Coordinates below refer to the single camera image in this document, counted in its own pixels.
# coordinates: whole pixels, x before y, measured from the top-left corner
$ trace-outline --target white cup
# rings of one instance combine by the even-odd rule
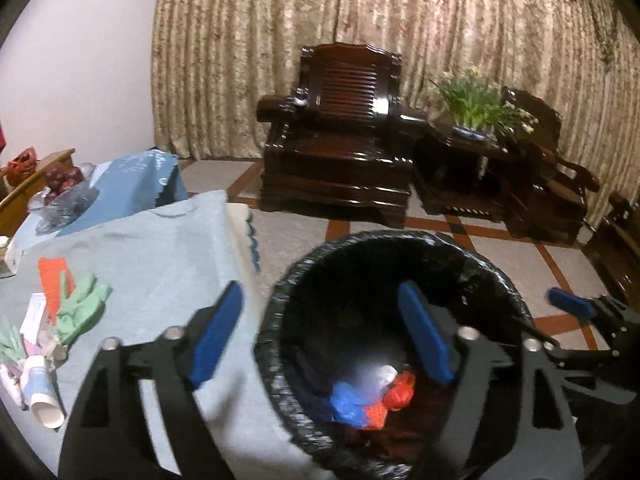
[[[46,428],[59,428],[65,421],[53,387],[47,362],[42,355],[27,358],[20,377],[20,388],[33,416]]]

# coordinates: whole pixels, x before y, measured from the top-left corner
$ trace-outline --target wooden armchair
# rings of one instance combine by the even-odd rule
[[[290,96],[266,96],[257,119],[270,122],[260,192],[265,210],[292,200],[374,208],[404,225],[412,143],[401,134],[426,118],[398,103],[401,59],[368,45],[303,47]]]
[[[617,191],[609,203],[612,211],[583,251],[609,292],[640,310],[640,210]]]
[[[504,222],[514,236],[573,244],[587,214],[587,190],[600,184],[586,168],[557,153],[562,121],[542,99],[510,88],[502,98],[538,119],[520,149],[524,164],[512,168]]]

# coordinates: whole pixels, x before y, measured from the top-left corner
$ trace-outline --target chair backrest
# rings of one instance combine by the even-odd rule
[[[529,140],[555,153],[558,150],[562,119],[558,112],[539,97],[524,90],[502,87],[502,102],[510,102],[516,108],[522,108],[538,120]]]
[[[383,126],[398,104],[401,59],[369,45],[303,47],[296,97],[305,126],[350,133]]]

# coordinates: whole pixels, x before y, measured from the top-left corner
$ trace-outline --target green glove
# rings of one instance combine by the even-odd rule
[[[15,365],[27,358],[22,344],[22,336],[16,326],[9,326],[9,320],[4,316],[4,333],[0,332],[0,362],[9,359]]]
[[[61,270],[56,335],[63,346],[69,346],[80,334],[91,330],[100,321],[111,287],[98,282],[94,274],[89,274],[76,284],[76,290],[70,296],[67,296],[67,291],[66,272]]]

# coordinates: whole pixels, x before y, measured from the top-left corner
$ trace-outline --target wooden furniture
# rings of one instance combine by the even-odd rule
[[[502,98],[538,119],[530,136],[520,136],[523,164],[511,168],[504,222],[517,237],[531,236],[573,244],[587,214],[587,190],[600,184],[586,168],[560,157],[556,150],[562,121],[542,99],[503,88]]]
[[[4,200],[8,195],[9,189],[4,181],[4,174],[2,173],[2,170],[0,170],[0,202],[2,202],[2,200]]]
[[[303,47],[293,95],[266,96],[257,119],[270,122],[260,206],[295,201],[372,208],[404,225],[412,143],[424,114],[398,102],[401,59],[368,45]]]
[[[609,197],[612,211],[605,217],[583,252],[607,290],[640,310],[640,210],[618,192]]]
[[[0,202],[0,235],[13,236],[24,219],[27,218],[29,199],[45,186],[45,168],[53,162],[60,162],[70,168],[73,166],[71,155],[74,152],[75,150],[65,150],[46,156],[38,163],[34,174],[2,199]]]
[[[427,124],[426,131],[414,149],[414,186],[423,209],[501,221],[509,192],[507,167],[519,160],[517,150],[490,139],[465,139],[443,124]],[[488,161],[479,179],[481,157]]]

